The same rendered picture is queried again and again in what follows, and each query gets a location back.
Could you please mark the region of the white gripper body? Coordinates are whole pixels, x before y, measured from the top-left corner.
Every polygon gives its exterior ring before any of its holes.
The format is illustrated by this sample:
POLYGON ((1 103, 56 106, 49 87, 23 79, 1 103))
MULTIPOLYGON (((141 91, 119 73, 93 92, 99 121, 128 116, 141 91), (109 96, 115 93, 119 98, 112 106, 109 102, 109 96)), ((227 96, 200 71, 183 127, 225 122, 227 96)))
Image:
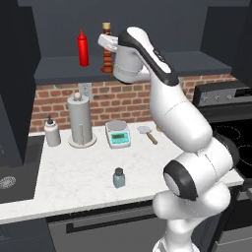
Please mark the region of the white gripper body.
POLYGON ((118 37, 108 34, 101 34, 97 43, 110 52, 116 52, 118 47, 118 37))

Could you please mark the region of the small grey-blue shaker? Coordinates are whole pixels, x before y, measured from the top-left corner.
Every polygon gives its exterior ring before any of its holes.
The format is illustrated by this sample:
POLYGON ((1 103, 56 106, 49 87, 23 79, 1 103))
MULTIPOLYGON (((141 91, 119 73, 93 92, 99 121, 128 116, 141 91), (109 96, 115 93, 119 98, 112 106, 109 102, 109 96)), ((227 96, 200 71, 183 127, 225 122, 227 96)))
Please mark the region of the small grey-blue shaker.
POLYGON ((115 188, 120 188, 125 185, 125 174, 121 167, 117 167, 113 174, 113 185, 115 188))

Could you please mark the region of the dark cabinet door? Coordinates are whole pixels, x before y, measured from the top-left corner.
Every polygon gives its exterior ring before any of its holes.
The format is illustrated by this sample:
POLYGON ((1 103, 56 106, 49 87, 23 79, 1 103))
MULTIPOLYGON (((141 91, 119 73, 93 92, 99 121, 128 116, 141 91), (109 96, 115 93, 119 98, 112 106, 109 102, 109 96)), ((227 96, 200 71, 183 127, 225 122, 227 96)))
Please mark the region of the dark cabinet door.
POLYGON ((201 51, 229 66, 232 77, 252 88, 252 0, 248 6, 209 7, 201 51))
POLYGON ((32 8, 0 0, 0 145, 10 167, 25 162, 40 58, 32 8))

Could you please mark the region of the black stove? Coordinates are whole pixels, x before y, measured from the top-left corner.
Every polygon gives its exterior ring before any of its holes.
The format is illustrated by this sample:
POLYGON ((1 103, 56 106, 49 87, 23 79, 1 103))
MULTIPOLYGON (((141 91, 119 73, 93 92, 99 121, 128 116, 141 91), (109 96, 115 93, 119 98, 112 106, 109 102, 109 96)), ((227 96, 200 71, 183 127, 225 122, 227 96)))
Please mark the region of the black stove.
POLYGON ((201 85, 193 104, 215 132, 239 149, 240 160, 231 173, 241 180, 226 182, 228 208, 199 224, 192 240, 200 252, 252 252, 252 89, 238 81, 201 85))

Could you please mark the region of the red condiment bottle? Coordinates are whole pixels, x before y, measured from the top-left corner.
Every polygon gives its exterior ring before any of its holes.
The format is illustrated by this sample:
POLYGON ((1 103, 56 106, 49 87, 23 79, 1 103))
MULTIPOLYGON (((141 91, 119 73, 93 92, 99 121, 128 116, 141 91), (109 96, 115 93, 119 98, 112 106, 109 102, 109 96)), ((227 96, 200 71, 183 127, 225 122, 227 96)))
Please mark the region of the red condiment bottle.
POLYGON ((87 67, 89 65, 88 40, 82 31, 78 36, 77 44, 79 50, 79 63, 82 67, 87 67))

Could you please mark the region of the dark sink basin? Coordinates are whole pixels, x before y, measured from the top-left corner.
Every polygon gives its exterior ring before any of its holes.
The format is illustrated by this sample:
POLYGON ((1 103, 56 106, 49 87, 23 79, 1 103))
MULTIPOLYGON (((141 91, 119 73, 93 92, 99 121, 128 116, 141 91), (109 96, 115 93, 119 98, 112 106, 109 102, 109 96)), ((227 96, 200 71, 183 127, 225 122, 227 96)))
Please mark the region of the dark sink basin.
POLYGON ((44 136, 28 138, 25 163, 9 167, 0 148, 0 204, 31 200, 34 197, 44 136))

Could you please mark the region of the dark base cabinet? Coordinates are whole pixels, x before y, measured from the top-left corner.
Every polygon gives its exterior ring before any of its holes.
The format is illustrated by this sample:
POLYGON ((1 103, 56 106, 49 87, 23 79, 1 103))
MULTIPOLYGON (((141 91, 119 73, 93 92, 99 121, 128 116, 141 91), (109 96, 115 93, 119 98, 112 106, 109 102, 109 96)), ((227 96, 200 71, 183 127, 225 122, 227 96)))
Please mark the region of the dark base cabinet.
POLYGON ((0 224, 0 252, 56 252, 45 219, 0 224))

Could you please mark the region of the grey dishwasher front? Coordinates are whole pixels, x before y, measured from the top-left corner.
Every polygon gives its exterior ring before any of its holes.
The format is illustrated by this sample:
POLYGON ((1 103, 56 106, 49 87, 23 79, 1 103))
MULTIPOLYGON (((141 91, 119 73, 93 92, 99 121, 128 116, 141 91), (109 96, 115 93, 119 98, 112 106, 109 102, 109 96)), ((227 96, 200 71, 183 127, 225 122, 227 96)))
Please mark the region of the grey dishwasher front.
POLYGON ((166 225, 157 217, 74 233, 66 232, 66 224, 82 226, 153 213, 151 206, 105 213, 88 211, 67 220, 50 220, 48 227, 56 252, 152 252, 166 225))

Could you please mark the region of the white soap dispenser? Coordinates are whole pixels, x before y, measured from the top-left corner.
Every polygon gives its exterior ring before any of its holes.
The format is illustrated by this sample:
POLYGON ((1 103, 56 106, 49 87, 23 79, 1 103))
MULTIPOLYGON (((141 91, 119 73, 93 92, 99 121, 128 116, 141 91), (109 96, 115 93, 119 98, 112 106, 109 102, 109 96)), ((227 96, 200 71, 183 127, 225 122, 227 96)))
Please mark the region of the white soap dispenser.
POLYGON ((49 147, 57 147, 61 144, 59 127, 50 115, 47 116, 47 120, 44 125, 44 132, 46 142, 49 147))

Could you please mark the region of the wooden handled metal spatula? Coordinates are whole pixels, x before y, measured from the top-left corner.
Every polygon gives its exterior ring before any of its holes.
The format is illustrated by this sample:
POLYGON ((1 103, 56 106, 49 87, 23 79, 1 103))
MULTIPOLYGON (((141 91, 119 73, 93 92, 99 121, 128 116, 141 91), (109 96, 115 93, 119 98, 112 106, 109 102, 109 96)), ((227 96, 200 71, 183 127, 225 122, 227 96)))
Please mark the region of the wooden handled metal spatula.
POLYGON ((158 141, 152 135, 152 129, 149 126, 139 126, 137 130, 139 131, 140 134, 146 135, 154 145, 158 143, 158 141))

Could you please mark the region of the brown wooden pepper mill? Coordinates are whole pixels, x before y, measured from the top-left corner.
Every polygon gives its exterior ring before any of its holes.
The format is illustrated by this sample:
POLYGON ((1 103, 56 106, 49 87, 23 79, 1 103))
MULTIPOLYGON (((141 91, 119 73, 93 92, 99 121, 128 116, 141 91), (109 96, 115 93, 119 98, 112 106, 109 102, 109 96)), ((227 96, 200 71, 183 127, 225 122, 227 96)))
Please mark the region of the brown wooden pepper mill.
MULTIPOLYGON (((102 24, 102 32, 104 34, 111 35, 111 26, 110 23, 105 22, 102 24)), ((103 66, 101 67, 103 73, 113 73, 112 66, 112 53, 106 49, 103 50, 103 66)))

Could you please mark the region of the paper towel roll holder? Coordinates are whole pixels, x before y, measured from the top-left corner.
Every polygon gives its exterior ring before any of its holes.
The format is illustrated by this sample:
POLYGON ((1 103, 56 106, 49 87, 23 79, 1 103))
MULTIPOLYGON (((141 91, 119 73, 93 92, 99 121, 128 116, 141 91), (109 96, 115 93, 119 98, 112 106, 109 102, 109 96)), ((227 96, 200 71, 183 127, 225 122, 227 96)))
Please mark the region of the paper towel roll holder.
POLYGON ((92 146, 97 137, 92 129, 90 99, 80 93, 75 93, 67 99, 71 135, 69 144, 77 149, 92 146))

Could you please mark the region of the dark open wall cabinet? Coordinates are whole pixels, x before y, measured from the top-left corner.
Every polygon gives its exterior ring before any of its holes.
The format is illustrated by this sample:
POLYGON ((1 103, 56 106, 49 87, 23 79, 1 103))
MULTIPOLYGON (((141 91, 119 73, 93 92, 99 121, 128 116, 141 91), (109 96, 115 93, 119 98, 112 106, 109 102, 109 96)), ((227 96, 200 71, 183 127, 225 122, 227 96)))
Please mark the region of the dark open wall cabinet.
POLYGON ((230 67, 200 51, 209 0, 18 0, 31 7, 41 58, 39 85, 107 81, 97 44, 101 24, 118 35, 127 27, 147 32, 180 76, 228 74, 230 67), (88 40, 89 65, 79 63, 77 39, 88 40))

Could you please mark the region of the white kitchen scale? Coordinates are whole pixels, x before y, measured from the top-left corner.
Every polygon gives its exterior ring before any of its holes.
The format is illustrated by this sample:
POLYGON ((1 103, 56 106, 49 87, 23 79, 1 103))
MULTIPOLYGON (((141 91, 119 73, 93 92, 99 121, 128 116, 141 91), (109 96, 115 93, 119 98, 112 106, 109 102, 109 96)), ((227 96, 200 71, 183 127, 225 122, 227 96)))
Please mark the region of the white kitchen scale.
POLYGON ((105 134, 107 143, 112 149, 124 149, 131 146, 130 131, 125 121, 112 120, 106 122, 105 134))

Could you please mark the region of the white wall outlet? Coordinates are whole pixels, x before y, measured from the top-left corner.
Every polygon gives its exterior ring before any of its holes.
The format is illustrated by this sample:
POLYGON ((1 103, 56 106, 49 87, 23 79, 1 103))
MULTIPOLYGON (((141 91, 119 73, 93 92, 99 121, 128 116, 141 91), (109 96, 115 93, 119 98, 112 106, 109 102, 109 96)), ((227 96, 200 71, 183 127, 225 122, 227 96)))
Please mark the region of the white wall outlet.
POLYGON ((79 93, 93 99, 93 86, 91 83, 79 83, 79 93))

